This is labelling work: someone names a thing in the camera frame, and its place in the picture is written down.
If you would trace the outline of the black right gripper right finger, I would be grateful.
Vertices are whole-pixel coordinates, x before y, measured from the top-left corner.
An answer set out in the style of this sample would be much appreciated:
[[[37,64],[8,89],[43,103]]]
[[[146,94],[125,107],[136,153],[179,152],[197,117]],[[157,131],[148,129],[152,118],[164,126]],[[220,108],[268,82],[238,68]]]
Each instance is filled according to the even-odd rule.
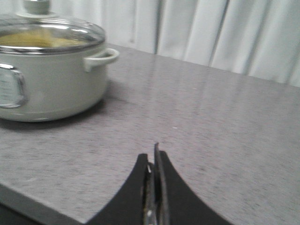
[[[154,183],[159,225],[231,224],[193,192],[158,143],[154,145]]]

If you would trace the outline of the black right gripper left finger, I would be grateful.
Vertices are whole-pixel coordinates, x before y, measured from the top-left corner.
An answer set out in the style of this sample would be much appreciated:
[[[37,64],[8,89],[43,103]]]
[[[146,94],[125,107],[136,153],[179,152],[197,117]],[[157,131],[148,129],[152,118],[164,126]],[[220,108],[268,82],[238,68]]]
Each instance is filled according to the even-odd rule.
[[[146,187],[149,179],[147,154],[139,154],[130,175],[112,200],[92,219],[89,225],[142,225]]]

